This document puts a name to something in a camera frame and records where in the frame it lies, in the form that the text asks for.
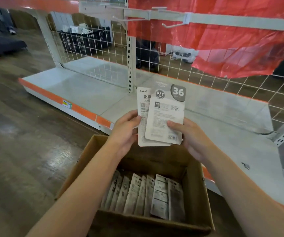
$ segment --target number 36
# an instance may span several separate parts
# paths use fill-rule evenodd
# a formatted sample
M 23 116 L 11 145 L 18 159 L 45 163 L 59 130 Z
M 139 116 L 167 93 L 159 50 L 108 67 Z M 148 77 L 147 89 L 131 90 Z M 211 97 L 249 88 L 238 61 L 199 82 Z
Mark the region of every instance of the number 36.
M 184 95 L 184 90 L 183 89 L 178 89 L 177 87 L 174 87 L 174 95 L 180 95 L 183 96 Z

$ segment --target blister card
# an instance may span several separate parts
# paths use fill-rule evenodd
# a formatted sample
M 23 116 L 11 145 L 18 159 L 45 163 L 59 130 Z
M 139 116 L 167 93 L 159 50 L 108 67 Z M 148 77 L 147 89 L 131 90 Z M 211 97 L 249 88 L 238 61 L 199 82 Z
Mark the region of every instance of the blister card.
M 151 215 L 165 220 L 169 219 L 168 180 L 169 178 L 156 175 L 151 205 Z
M 138 126 L 138 144 L 139 146 L 170 146 L 170 143 L 148 140 L 145 138 L 146 122 L 149 113 L 149 105 L 151 99 L 151 88 L 138 87 L 137 101 L 138 101 L 138 115 L 140 115 L 141 122 Z
M 109 188 L 109 192 L 108 192 L 108 195 L 107 195 L 107 199 L 106 199 L 104 210 L 108 211 L 109 208 L 110 208 L 112 197 L 114 196 L 114 192 L 116 190 L 117 180 L 118 180 L 119 176 L 120 176 L 120 172 L 116 170 L 116 172 L 115 172 L 115 174 L 113 176 L 112 182 L 111 182 L 111 186 Z
M 142 182 L 142 178 L 138 176 L 137 174 L 133 174 L 131 183 L 130 183 L 129 192 L 128 192 L 128 197 L 127 197 L 126 204 L 123 210 L 124 214 L 132 215 L 134 213 L 135 206 L 137 204 L 137 200 L 139 196 L 141 182 Z
M 127 176 L 123 177 L 122 185 L 120 189 L 120 194 L 116 203 L 115 211 L 118 213 L 123 213 L 124 205 L 126 204 L 128 192 L 130 186 L 130 179 Z
M 154 182 L 155 180 L 147 175 L 146 176 L 146 188 L 145 188 L 145 201 L 144 201 L 144 213 L 143 216 L 150 217 L 152 197 L 154 192 Z
M 185 222 L 184 192 L 182 185 L 168 181 L 169 220 Z
M 171 120 L 183 124 L 186 88 L 156 81 L 152 89 L 145 138 L 180 145 L 182 133 L 167 126 Z
M 114 211 L 115 208 L 116 208 L 117 200 L 118 200 L 118 197 L 119 197 L 119 194 L 120 194 L 121 185 L 122 185 L 122 176 L 119 175 L 118 178 L 117 178 L 116 189 L 114 191 L 114 195 L 113 195 L 112 200 L 111 200 L 111 204 L 110 204 L 110 208 L 109 208 L 110 211 Z
M 137 204 L 134 210 L 135 215 L 143 215 L 144 213 L 145 188 L 146 188 L 146 177 L 145 175 L 143 175 Z
M 104 196 L 103 196 L 103 198 L 102 198 L 102 200 L 101 200 L 101 203 L 100 203 L 100 208 L 101 208 L 101 209 L 105 209 L 105 204 L 106 204 L 106 200 L 107 200 L 107 197 L 108 197 L 108 194 L 109 194 L 110 187 L 111 187 L 112 183 L 114 183 L 114 181 L 118 178 L 119 175 L 120 175 L 120 172 L 116 170 L 116 171 L 114 172 L 114 175 L 113 175 L 113 177 L 112 177 L 112 180 L 111 180 L 111 182 L 110 182 L 110 185 L 109 185 L 109 187 L 107 188 L 107 190 L 106 190 L 106 192 L 105 192 L 105 194 L 104 194 Z

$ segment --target person's right hand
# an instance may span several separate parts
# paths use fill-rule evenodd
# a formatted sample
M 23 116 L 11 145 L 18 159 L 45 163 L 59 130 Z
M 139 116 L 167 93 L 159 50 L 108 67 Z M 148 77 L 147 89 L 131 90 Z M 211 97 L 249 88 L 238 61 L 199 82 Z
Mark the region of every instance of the person's right hand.
M 206 136 L 203 130 L 190 119 L 184 118 L 184 124 L 167 121 L 168 127 L 184 134 L 184 146 L 198 161 L 203 162 L 214 151 L 216 145 Z

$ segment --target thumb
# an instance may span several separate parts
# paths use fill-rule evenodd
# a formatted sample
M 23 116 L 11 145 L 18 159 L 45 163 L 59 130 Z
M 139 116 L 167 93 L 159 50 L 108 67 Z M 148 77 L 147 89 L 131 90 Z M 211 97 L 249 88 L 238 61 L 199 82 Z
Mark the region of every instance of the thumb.
M 179 132 L 182 132 L 184 134 L 187 133 L 187 131 L 188 131 L 186 126 L 184 126 L 183 124 L 173 122 L 173 121 L 167 121 L 167 125 L 172 130 L 179 131 Z
M 132 129 L 134 127 L 137 127 L 141 122 L 141 116 L 136 116 L 134 117 L 132 120 L 129 121 L 130 126 L 132 127 Z

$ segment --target translucent red plastic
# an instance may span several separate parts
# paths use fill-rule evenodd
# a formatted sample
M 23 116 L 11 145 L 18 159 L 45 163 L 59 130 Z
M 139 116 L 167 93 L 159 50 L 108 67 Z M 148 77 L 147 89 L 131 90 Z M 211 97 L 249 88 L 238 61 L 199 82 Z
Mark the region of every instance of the translucent red plastic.
M 129 0 L 129 8 L 284 19 L 284 0 Z M 199 50 L 192 66 L 228 78 L 270 75 L 284 60 L 284 31 L 151 20 L 128 22 L 128 35 Z

